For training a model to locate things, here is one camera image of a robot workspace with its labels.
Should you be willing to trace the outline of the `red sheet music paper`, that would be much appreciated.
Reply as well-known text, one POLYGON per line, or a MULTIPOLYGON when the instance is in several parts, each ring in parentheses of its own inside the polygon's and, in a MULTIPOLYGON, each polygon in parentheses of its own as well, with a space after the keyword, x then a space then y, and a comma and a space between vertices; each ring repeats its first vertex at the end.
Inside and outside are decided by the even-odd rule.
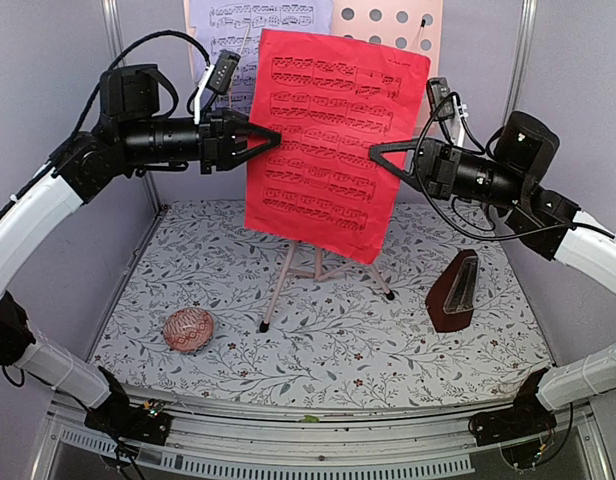
POLYGON ((429 69, 393 47, 264 30, 250 119, 282 140, 247 164, 246 227, 375 261, 399 182, 369 148, 413 136, 429 69))

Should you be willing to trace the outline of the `purple sheet music paper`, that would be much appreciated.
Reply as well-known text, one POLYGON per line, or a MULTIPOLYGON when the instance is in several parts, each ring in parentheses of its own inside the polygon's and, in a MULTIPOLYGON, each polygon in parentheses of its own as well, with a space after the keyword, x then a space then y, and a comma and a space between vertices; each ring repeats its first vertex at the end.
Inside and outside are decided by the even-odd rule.
POLYGON ((188 1, 185 7, 188 33, 208 51, 212 62, 228 50, 240 56, 232 85, 216 101, 249 114, 256 82, 259 42, 265 29, 328 34, 331 1, 188 1))

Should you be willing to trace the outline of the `pink music stand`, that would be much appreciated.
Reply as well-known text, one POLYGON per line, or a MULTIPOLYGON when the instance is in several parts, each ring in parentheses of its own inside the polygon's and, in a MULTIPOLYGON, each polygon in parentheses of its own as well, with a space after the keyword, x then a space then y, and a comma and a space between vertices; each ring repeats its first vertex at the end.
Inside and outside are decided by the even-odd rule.
POLYGON ((185 12, 213 54, 241 54, 222 104, 282 136, 248 163, 246 226, 372 264, 398 182, 369 150, 423 121, 442 3, 189 1, 185 12))

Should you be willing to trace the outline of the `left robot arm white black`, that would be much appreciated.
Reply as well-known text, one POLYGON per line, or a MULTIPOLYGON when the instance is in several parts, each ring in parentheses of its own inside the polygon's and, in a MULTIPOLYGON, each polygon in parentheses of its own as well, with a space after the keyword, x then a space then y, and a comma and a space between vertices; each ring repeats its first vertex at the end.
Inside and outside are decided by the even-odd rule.
POLYGON ((184 118, 163 113, 160 88, 174 89, 154 64, 104 71, 95 127, 73 133, 0 213, 0 367, 16 367, 71 395, 116 434, 137 423, 123 387, 30 327, 9 284, 41 243, 113 179, 184 171, 192 161, 204 175, 230 171, 281 143, 280 133, 228 108, 194 106, 184 118))

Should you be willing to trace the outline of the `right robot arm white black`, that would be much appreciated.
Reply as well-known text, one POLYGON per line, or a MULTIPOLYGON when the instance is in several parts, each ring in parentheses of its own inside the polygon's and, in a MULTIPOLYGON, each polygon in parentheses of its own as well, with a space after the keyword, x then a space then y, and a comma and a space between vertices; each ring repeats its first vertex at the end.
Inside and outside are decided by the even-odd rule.
MULTIPOLYGON (((378 144, 369 157, 430 204, 451 197, 498 209, 509 239, 549 261, 580 271, 616 295, 616 234, 564 195, 541 187, 559 138, 535 117, 513 112, 483 155, 441 140, 378 144)), ((505 415, 505 427, 525 436, 544 412, 616 389, 616 342, 581 360, 531 374, 505 415)))

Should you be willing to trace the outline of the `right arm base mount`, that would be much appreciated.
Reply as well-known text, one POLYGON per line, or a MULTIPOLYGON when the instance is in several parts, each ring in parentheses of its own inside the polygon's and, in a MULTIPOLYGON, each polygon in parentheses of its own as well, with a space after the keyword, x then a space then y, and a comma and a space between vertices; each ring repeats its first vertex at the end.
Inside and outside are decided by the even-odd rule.
POLYGON ((539 402, 534 392, 521 389, 509 407, 471 416, 468 430, 478 446, 486 446, 548 432, 556 425, 555 415, 539 402))

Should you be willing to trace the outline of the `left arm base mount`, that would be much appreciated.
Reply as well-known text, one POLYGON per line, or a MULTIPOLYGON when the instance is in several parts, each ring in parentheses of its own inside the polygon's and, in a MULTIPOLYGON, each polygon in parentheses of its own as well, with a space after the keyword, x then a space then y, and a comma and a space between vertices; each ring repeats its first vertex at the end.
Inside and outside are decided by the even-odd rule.
POLYGON ((84 425, 114 439, 128 439, 164 446, 170 434, 173 416, 153 407, 132 406, 125 400, 107 400, 89 409, 84 425))

